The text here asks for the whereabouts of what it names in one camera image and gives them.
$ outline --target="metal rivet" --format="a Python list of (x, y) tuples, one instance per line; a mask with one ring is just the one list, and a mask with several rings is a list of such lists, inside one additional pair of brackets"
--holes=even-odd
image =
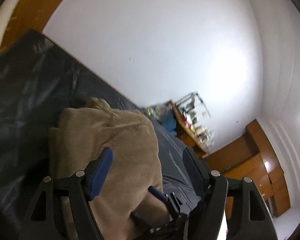
[(246, 182), (246, 183), (251, 183), (252, 182), (252, 179), (250, 177), (244, 177), (243, 180)]
[(50, 176), (46, 176), (43, 178), (43, 181), (44, 182), (49, 182), (51, 180), (51, 177)]
[(77, 177), (82, 177), (82, 176), (84, 175), (84, 171), (77, 171), (77, 172), (75, 173), (75, 175), (76, 175)]
[(218, 177), (218, 176), (220, 176), (220, 172), (219, 171), (211, 171), (211, 175), (213, 177)]

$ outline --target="desk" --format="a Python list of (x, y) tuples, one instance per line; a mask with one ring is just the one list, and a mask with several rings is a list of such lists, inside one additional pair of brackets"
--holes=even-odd
[(208, 148), (204, 144), (200, 143), (198, 137), (194, 134), (194, 132), (186, 127), (186, 119), (183, 114), (180, 113), (179, 109), (172, 101), (170, 101), (169, 103), (172, 105), (174, 116), (178, 122), (177, 137), (181, 139), (187, 146), (194, 147), (194, 152), (196, 153), (198, 158), (201, 158), (202, 155), (209, 153)]

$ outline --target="light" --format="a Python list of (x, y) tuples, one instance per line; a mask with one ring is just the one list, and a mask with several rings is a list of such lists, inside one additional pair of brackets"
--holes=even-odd
[(267, 172), (269, 172), (269, 171), (270, 171), (270, 168), (271, 168), (271, 164), (270, 164), (269, 161), (266, 161), (266, 162), (265, 162), (265, 167), (266, 167)]

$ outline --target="wooden furniture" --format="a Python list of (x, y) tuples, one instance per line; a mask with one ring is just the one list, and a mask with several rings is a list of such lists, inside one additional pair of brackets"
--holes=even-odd
[[(284, 172), (257, 120), (247, 125), (243, 136), (204, 160), (212, 170), (219, 170), (225, 177), (242, 179), (249, 176), (263, 199), (271, 198), (276, 217), (290, 208)], [(228, 219), (231, 217), (232, 202), (233, 198), (227, 198)]]
[(26, 31), (42, 33), (51, 15), (62, 0), (19, 0), (4, 33), (0, 54), (15, 43)]
[(208, 148), (204, 144), (200, 143), (198, 137), (194, 134), (194, 132), (186, 127), (186, 119), (183, 114), (180, 113), (179, 109), (175, 106), (174, 103), (172, 103), (172, 101), (170, 101), (170, 103), (172, 104), (172, 110), (178, 123), (176, 128), (178, 133), (177, 137), (182, 140), (187, 146), (193, 147), (196, 153), (200, 152), (201, 154), (199, 158), (201, 158), (202, 155), (209, 153)]
[(204, 158), (212, 170), (225, 173), (244, 163), (259, 152), (252, 137), (245, 133), (232, 143)]

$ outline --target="dark blue mattress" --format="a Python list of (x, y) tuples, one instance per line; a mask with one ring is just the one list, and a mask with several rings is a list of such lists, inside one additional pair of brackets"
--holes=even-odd
[[(64, 108), (81, 107), (90, 97), (104, 98), (112, 108), (139, 109), (35, 31), (0, 56), (0, 240), (18, 239), (29, 201), (48, 175), (48, 128)], [(186, 146), (152, 122), (164, 193), (175, 192), (181, 211), (189, 213), (200, 198), (183, 165)]]

